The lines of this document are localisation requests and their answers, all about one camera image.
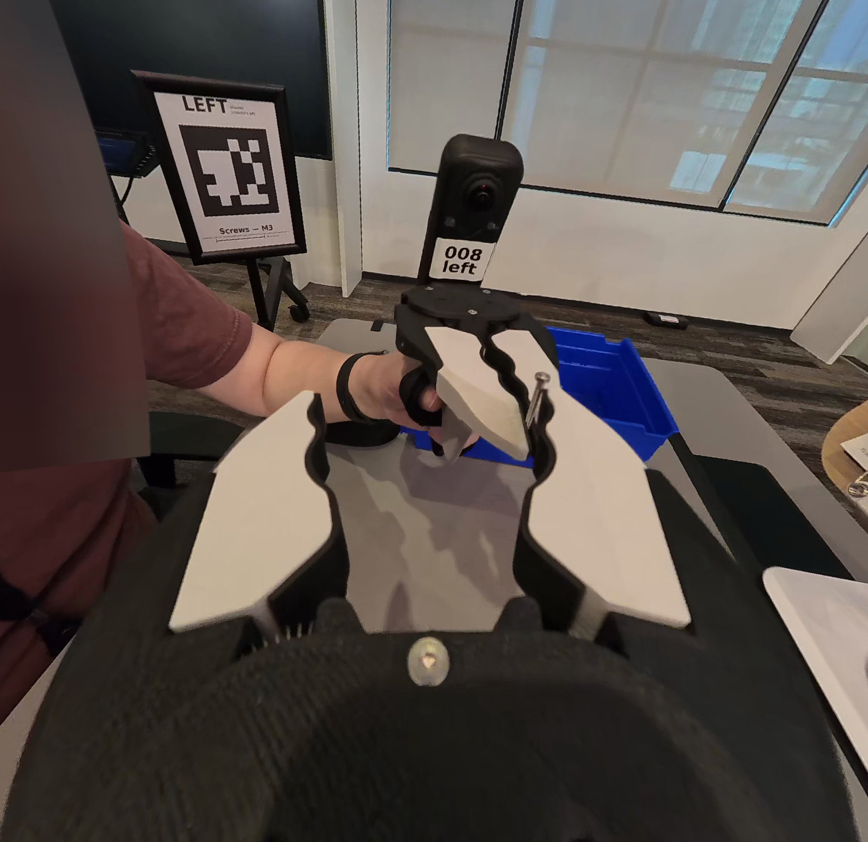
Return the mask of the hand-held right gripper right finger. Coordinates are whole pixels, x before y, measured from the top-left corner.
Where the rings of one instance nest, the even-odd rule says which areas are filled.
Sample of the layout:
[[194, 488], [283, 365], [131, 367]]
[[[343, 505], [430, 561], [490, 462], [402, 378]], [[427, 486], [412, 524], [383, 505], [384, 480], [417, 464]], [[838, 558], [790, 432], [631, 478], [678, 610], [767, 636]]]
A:
[[691, 622], [644, 462], [561, 389], [540, 397], [535, 482], [513, 573], [548, 630], [596, 635], [609, 614], [684, 629]]

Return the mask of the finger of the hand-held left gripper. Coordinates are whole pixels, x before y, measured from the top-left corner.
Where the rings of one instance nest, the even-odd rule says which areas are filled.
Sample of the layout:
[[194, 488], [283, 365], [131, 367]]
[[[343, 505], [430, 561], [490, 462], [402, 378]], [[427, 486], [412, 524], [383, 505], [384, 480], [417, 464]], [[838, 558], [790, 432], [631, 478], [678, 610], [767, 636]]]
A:
[[529, 330], [504, 330], [490, 337], [490, 413], [492, 416], [526, 414], [535, 386], [535, 373], [551, 362]]
[[483, 359], [483, 344], [472, 333], [429, 326], [425, 333], [440, 360], [436, 391], [456, 418], [513, 459], [528, 457], [519, 402]]

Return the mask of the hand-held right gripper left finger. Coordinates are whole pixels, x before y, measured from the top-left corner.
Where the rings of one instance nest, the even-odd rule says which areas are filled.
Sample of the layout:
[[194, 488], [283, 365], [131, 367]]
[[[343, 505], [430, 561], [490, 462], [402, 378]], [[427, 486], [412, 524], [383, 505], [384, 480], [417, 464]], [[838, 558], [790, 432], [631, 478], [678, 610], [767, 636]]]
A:
[[320, 606], [346, 597], [325, 434], [320, 395], [303, 391], [218, 462], [171, 632], [248, 618], [261, 635], [310, 635]]

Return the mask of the blue plastic bin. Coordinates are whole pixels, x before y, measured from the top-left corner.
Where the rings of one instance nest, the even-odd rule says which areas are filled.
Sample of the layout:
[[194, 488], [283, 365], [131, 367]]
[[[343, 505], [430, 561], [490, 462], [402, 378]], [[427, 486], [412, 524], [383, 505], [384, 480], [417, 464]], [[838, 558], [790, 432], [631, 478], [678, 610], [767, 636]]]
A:
[[[504, 330], [529, 330], [551, 362], [548, 389], [552, 395], [561, 392], [579, 402], [617, 432], [643, 461], [677, 431], [666, 402], [628, 340], [610, 342], [598, 334], [550, 329], [526, 312], [503, 322], [468, 316], [448, 326], [437, 318], [404, 309], [396, 312], [395, 324], [397, 350], [421, 364], [404, 377], [399, 387], [407, 413], [418, 424], [449, 428], [452, 435], [457, 435], [458, 426], [472, 432], [444, 405], [436, 391], [441, 363], [425, 328], [446, 326], [475, 334], [483, 344], [483, 359], [488, 365], [491, 336]], [[527, 458], [509, 458], [519, 464], [532, 458], [535, 445], [530, 439], [527, 436]]]

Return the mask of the person's left forearm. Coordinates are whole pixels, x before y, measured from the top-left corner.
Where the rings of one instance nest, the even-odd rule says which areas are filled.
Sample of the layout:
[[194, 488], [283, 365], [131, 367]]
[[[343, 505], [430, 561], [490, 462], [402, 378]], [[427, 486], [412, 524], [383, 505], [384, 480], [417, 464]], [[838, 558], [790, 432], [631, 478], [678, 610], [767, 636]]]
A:
[[236, 406], [270, 416], [301, 392], [320, 395], [328, 423], [347, 420], [338, 397], [339, 373], [350, 356], [307, 342], [288, 341], [256, 326], [237, 372]]

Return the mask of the person's left hand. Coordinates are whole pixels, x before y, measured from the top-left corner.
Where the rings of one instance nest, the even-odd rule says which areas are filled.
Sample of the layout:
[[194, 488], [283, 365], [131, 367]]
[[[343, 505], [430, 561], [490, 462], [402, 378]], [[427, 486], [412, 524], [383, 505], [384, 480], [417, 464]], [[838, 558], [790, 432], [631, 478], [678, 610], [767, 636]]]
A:
[[360, 359], [353, 369], [359, 380], [351, 385], [353, 398], [360, 411], [372, 419], [388, 419], [396, 424], [425, 430], [429, 438], [443, 443], [443, 428], [416, 423], [406, 411], [399, 387], [405, 376], [421, 364], [417, 359], [393, 351], [384, 355]]

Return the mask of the black office chair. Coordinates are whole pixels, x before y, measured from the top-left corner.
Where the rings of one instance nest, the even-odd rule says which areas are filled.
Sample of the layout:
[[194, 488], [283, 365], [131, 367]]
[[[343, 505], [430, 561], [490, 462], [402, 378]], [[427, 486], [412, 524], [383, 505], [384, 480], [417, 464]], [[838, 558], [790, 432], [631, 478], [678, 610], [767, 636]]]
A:
[[217, 462], [244, 432], [238, 424], [211, 416], [176, 412], [148, 414], [150, 453], [137, 462], [147, 486], [173, 489], [175, 461]]

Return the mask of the black rectangular desk mat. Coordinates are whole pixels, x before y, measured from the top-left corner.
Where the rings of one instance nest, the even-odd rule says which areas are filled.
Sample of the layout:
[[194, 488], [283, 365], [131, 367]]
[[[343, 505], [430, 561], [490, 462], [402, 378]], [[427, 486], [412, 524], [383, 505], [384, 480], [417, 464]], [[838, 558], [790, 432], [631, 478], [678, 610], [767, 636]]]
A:
[[680, 437], [673, 449], [736, 562], [755, 582], [773, 567], [852, 580], [767, 468], [697, 456]]

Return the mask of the black sign stand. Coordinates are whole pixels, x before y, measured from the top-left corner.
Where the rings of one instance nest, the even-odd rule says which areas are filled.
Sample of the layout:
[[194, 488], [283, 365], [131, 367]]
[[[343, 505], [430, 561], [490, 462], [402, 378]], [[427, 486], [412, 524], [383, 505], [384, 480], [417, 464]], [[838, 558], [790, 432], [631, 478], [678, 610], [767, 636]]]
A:
[[259, 326], [274, 331], [279, 303], [284, 295], [291, 300], [289, 314], [293, 321], [303, 324], [310, 319], [307, 299], [295, 284], [292, 267], [286, 257], [248, 259], [245, 268]]

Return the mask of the wooden backing board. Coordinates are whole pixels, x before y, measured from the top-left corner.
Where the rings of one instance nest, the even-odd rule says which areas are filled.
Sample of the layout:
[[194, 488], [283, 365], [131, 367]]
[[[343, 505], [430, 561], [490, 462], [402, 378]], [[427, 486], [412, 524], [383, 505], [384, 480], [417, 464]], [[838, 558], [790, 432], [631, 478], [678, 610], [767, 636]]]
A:
[[843, 414], [826, 434], [821, 449], [823, 468], [832, 484], [844, 495], [844, 499], [866, 522], [866, 496], [852, 496], [852, 484], [866, 487], [866, 473], [841, 448], [843, 441], [867, 433], [867, 402]]

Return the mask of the large window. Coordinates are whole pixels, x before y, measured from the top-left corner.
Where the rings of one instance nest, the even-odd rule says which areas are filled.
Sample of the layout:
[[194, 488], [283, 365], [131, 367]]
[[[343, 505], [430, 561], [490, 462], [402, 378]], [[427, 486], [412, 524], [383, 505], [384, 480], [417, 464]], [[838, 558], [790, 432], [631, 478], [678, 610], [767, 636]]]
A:
[[524, 184], [834, 226], [866, 186], [867, 0], [389, 0], [388, 167], [466, 132]]

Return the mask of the framed marker sign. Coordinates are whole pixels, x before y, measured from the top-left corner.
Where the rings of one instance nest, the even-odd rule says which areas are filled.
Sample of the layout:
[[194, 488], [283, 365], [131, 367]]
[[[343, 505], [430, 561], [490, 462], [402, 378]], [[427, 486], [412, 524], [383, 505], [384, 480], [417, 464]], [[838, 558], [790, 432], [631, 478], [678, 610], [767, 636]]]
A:
[[306, 253], [286, 89], [133, 70], [196, 265]]

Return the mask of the small blue screen monitor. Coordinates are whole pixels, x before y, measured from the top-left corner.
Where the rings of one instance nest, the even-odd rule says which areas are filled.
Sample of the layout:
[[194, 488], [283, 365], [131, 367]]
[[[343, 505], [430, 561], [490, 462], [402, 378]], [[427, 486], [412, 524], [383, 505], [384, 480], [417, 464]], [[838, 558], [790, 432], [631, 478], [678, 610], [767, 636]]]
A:
[[94, 135], [111, 176], [144, 178], [159, 165], [159, 155], [147, 132], [96, 128]]

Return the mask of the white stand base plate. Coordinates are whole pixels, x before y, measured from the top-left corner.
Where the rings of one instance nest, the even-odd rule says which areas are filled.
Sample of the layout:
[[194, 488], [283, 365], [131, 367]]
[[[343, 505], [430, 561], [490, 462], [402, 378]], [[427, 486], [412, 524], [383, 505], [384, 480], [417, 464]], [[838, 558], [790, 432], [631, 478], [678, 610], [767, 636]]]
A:
[[765, 591], [867, 766], [867, 584], [772, 567]]

